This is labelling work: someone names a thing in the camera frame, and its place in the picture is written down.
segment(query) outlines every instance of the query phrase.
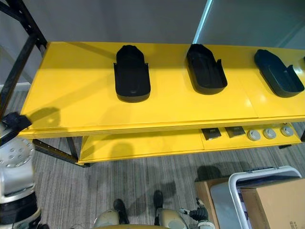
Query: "black metal rack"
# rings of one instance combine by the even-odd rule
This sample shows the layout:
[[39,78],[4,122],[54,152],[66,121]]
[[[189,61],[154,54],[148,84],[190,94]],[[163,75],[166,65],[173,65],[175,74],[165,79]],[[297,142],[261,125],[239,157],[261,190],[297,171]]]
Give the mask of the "black metal rack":
[[[36,47],[41,52],[41,55],[44,55],[44,52],[47,48],[47,40],[41,33],[36,22],[31,16],[30,12],[26,8],[22,0],[6,0],[7,5],[0,1],[0,11],[6,13],[12,18],[18,20],[23,26],[25,31],[28,33],[29,37],[27,38],[22,50],[20,51],[8,78],[6,79],[3,89],[0,92],[0,120],[4,115],[4,112],[9,104],[12,93],[16,87],[16,84],[20,78],[21,72],[24,68],[25,63],[27,62],[33,47]],[[75,164],[78,162],[78,155],[76,152],[76,147],[72,137],[66,137],[68,145],[70,148],[70,154],[67,154],[59,149],[56,149],[38,139],[33,139],[33,143],[36,146],[36,150],[47,154],[49,156],[67,161],[69,163]],[[84,164],[81,167],[89,167],[90,164]]]

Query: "white baseboard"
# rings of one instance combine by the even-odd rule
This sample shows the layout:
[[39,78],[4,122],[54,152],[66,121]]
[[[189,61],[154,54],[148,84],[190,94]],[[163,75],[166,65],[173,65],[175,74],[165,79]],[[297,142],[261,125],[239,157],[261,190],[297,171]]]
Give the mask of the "white baseboard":
[[26,83],[17,83],[15,87],[15,92],[21,92],[21,91],[28,91],[31,87],[31,84],[26,82]]

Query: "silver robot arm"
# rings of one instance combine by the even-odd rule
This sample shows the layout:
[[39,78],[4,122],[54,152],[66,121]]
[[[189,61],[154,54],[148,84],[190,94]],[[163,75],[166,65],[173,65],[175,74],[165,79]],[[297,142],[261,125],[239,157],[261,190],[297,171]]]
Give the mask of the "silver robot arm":
[[179,209],[180,213],[189,215],[191,218],[198,221],[197,228],[198,229],[215,229],[215,225],[209,221],[208,212],[204,206],[204,203],[196,198],[198,208],[196,210],[190,211],[184,208]]
[[17,137],[31,122],[10,113],[0,122],[0,229],[48,228],[39,225],[41,210],[35,196],[34,145]]

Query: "yellow tabletop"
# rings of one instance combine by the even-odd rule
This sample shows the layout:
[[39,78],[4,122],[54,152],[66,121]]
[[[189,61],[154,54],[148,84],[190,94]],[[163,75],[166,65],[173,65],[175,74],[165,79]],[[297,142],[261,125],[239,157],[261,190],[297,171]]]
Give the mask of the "yellow tabletop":
[[[27,138],[84,136],[305,120],[305,92],[280,98],[270,92],[253,58],[257,47],[207,45],[222,59],[228,86],[194,91],[185,67],[186,44],[134,43],[149,64],[150,97],[125,103],[115,92],[113,63],[125,43],[51,42],[22,114],[33,122]],[[305,51],[269,49],[288,64]],[[305,84],[304,66],[297,74]]]

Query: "lower yellow shelf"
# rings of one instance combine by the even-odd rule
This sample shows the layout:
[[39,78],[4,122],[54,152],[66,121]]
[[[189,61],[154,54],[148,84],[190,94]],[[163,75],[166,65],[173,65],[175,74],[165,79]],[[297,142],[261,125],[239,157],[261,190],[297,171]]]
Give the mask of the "lower yellow shelf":
[[[219,128],[221,137],[208,141],[198,129],[85,136],[82,140],[79,163],[277,146],[301,142],[294,129],[293,136],[282,135],[280,131],[282,126],[282,124],[244,126],[246,133],[249,129],[260,132],[261,139],[258,141],[251,141],[246,135],[230,138],[224,128]],[[265,138],[263,135],[265,128],[272,128],[276,132],[276,138],[272,140]]]

